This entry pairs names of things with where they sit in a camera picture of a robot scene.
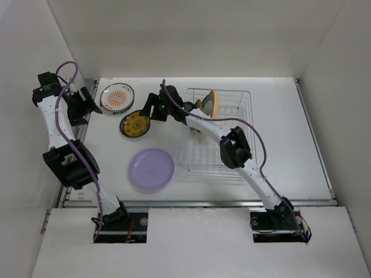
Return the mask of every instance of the orange wire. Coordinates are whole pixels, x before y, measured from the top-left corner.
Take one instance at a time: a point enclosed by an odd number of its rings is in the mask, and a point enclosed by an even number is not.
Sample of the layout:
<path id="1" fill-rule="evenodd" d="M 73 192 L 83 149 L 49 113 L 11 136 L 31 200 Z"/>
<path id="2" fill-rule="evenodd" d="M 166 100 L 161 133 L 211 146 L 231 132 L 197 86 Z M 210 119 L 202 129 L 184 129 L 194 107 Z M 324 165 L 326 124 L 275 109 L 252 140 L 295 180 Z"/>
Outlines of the orange wire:
<path id="1" fill-rule="evenodd" d="M 303 216 L 301 216 L 301 214 L 298 214 L 297 216 L 299 216 L 302 220 L 304 220 L 305 224 L 307 227 L 309 227 L 309 224 L 307 222 L 307 220 L 305 220 L 305 218 Z"/>
<path id="2" fill-rule="evenodd" d="M 134 220 L 132 220 L 131 223 L 130 223 L 130 230 L 126 234 L 125 241 L 127 241 L 128 239 L 130 239 L 130 234 L 131 234 L 132 230 L 134 229 L 134 225 L 135 225 Z"/>

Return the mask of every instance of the robotic arm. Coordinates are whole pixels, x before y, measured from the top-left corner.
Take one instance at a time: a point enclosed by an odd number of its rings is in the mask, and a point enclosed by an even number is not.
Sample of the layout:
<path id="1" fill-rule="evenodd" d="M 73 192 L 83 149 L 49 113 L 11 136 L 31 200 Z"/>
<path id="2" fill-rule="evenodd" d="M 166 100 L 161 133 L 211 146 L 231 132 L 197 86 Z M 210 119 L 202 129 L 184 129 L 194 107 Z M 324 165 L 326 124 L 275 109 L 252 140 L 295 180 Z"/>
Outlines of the robotic arm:
<path id="1" fill-rule="evenodd" d="M 57 75 L 46 72 L 38 75 L 38 79 L 41 87 L 33 91 L 32 101 L 42 111 L 49 134 L 49 151 L 42 155 L 43 159 L 63 186 L 81 190 L 99 207 L 97 188 L 92 176 L 56 127 L 55 106 L 62 89 Z M 71 128 L 71 126 L 88 123 L 83 117 L 91 112 L 102 114 L 86 87 L 83 87 L 81 94 L 76 92 L 73 95 L 65 94 L 63 96 L 59 103 L 58 117 L 61 130 L 88 162 L 98 180 L 100 169 L 97 162 L 84 144 L 80 140 L 75 139 Z M 75 156 L 74 160 L 67 159 L 71 155 Z M 101 180 L 99 195 L 103 225 L 109 226 L 110 223 L 118 220 L 125 223 L 130 221 L 130 215 L 123 203 L 103 187 Z M 98 219 L 93 218 L 93 221 L 97 223 Z"/>
<path id="2" fill-rule="evenodd" d="M 309 242 L 311 231 L 303 225 L 300 213 L 294 211 L 291 202 L 280 196 L 258 171 L 258 166 L 249 160 L 252 154 L 243 130 L 238 126 L 229 129 L 208 120 L 210 117 L 195 104 L 184 102 L 174 86 L 165 86 L 165 81 L 160 86 L 159 94 L 151 93 L 148 96 L 139 115 L 163 122 L 170 115 L 176 121 L 199 130 L 219 145 L 221 161 L 248 182 L 265 207 L 265 212 L 250 214 L 250 226 L 256 231 L 254 241 Z"/>

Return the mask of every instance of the cable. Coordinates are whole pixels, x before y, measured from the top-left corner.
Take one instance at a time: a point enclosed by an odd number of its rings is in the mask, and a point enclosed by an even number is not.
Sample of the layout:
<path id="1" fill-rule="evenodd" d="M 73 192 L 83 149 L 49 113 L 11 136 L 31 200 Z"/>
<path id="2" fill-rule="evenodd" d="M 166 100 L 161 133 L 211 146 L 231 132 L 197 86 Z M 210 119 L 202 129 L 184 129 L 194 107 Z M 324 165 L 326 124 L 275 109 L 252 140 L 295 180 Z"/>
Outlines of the cable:
<path id="1" fill-rule="evenodd" d="M 66 89 L 75 80 L 75 78 L 77 76 L 77 72 L 78 72 L 78 66 L 77 66 L 77 64 L 74 61 L 67 61 L 67 62 L 63 63 L 62 65 L 60 65 L 57 68 L 56 75 L 58 75 L 58 72 L 60 71 L 60 69 L 63 68 L 67 64 L 73 64 L 75 66 L 75 73 L 72 76 L 72 78 L 70 79 L 70 81 L 68 81 L 67 84 L 62 88 L 62 90 L 60 91 L 60 93 L 58 95 L 58 98 L 57 98 L 57 101 L 56 101 L 56 106 L 55 106 L 56 127 L 57 127 L 57 130 L 60 133 L 60 135 L 63 137 L 63 139 L 65 139 L 65 141 L 67 142 L 67 144 L 74 151 L 75 155 L 80 158 L 81 162 L 84 164 L 84 166 L 88 170 L 89 174 L 92 176 L 93 182 L 95 183 L 95 186 L 97 188 L 97 199 L 98 199 L 98 204 L 99 204 L 100 217 L 99 217 L 99 228 L 98 228 L 98 231 L 95 234 L 94 239 L 93 239 L 93 241 L 95 242 L 95 240 L 97 239 L 97 237 L 99 235 L 99 232 L 100 232 L 100 230 L 102 229 L 102 226 L 103 226 L 103 209 L 102 209 L 102 203 L 101 203 L 100 194 L 99 194 L 100 193 L 100 187 L 99 187 L 98 179 L 95 176 L 94 171 L 91 168 L 91 166 L 89 165 L 88 161 L 86 161 L 86 159 L 83 157 L 83 155 L 79 152 L 79 150 L 72 143 L 72 141 L 70 139 L 68 139 L 68 137 L 63 133 L 63 131 L 60 128 L 60 125 L 59 125 L 59 117 L 58 117 L 59 102 L 60 102 L 61 98 L 63 97 L 63 94 L 66 92 Z"/>
<path id="2" fill-rule="evenodd" d="M 184 113 L 186 113 L 186 114 L 188 114 L 190 116 L 193 116 L 193 117 L 195 117 L 197 119 L 205 120 L 205 121 L 208 121 L 208 122 L 223 122 L 225 120 L 235 120 L 235 121 L 238 121 L 238 122 L 241 122 L 241 123 L 247 125 L 255 133 L 255 135 L 257 136 L 257 138 L 260 141 L 261 147 L 263 148 L 263 154 L 264 154 L 264 159 L 263 159 L 263 162 L 262 162 L 262 164 L 261 164 L 261 166 L 259 168 L 259 172 L 260 172 L 261 176 L 264 178 L 264 180 L 266 181 L 266 183 L 268 184 L 268 186 L 272 189 L 273 193 L 275 193 L 277 195 L 277 197 L 280 198 L 282 200 L 282 202 L 290 210 L 291 215 L 294 217 L 294 222 L 296 224 L 296 227 L 298 228 L 298 230 L 299 230 L 299 232 L 300 232 L 300 234 L 301 234 L 304 242 L 307 242 L 307 239 L 303 235 L 303 231 L 301 230 L 301 227 L 300 227 L 299 223 L 297 222 L 297 219 L 295 217 L 295 213 L 294 213 L 293 209 L 290 207 L 289 203 L 277 192 L 277 190 L 273 187 L 273 185 L 269 182 L 269 180 L 267 179 L 267 177 L 263 173 L 263 167 L 264 167 L 265 163 L 267 162 L 267 149 L 265 148 L 264 141 L 263 141 L 262 137 L 260 136 L 259 132 L 250 123 L 248 123 L 248 122 L 246 122 L 245 120 L 242 120 L 242 119 L 238 119 L 238 118 L 211 119 L 211 118 L 204 118 L 204 117 L 195 115 L 195 114 L 193 114 L 191 112 L 188 112 L 188 111 L 182 109 L 182 107 L 179 106 L 178 103 L 176 103 L 175 100 L 172 98 L 172 96 L 168 92 L 168 89 L 165 86 L 165 79 L 162 80 L 162 87 L 165 90 L 165 93 L 168 95 L 170 101 L 178 109 L 182 110 Z"/>
<path id="3" fill-rule="evenodd" d="M 301 216 L 301 214 L 299 214 L 298 215 L 304 222 L 305 222 L 305 224 L 306 224 L 306 226 L 307 226 L 307 228 L 308 228 L 308 233 L 307 233 L 307 241 L 309 241 L 310 239 L 311 239 L 311 237 L 312 237 L 312 230 L 311 230 L 311 228 L 309 227 L 309 224 L 308 224 L 308 222 L 305 220 L 305 218 L 303 217 L 303 216 Z"/>
<path id="4" fill-rule="evenodd" d="M 250 219 L 250 228 L 251 229 L 253 229 L 254 230 L 254 228 L 253 228 L 253 220 L 252 219 Z M 278 229 L 276 229 L 276 230 L 272 230 L 272 231 L 269 231 L 269 232 L 263 232 L 263 231 L 258 231 L 258 230 L 254 230 L 255 232 L 258 232 L 258 233 L 274 233 L 275 231 L 277 231 Z"/>

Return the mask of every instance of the white plate with orange design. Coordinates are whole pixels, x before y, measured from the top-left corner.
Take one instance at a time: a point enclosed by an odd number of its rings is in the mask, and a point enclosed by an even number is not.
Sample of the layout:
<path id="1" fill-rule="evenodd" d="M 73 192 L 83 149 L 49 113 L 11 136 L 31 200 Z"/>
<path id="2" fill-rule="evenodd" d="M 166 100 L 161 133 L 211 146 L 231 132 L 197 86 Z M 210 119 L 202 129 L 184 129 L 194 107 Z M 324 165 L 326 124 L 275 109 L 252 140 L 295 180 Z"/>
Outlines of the white plate with orange design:
<path id="1" fill-rule="evenodd" d="M 104 88 L 100 107 L 110 115 L 126 112 L 134 103 L 134 90 L 128 84 L 114 83 Z"/>

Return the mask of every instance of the yellow patterned plate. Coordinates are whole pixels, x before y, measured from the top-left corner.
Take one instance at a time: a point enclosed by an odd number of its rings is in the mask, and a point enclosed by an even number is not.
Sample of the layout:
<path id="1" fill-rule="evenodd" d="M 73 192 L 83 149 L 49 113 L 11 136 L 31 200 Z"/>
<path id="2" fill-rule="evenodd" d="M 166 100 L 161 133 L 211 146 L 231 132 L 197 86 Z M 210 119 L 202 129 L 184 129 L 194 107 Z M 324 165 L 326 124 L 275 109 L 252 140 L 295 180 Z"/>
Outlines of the yellow patterned plate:
<path id="1" fill-rule="evenodd" d="M 130 138 L 138 138 L 145 135 L 150 129 L 150 117 L 139 116 L 141 110 L 134 111 L 126 115 L 120 122 L 120 131 L 123 135 Z"/>

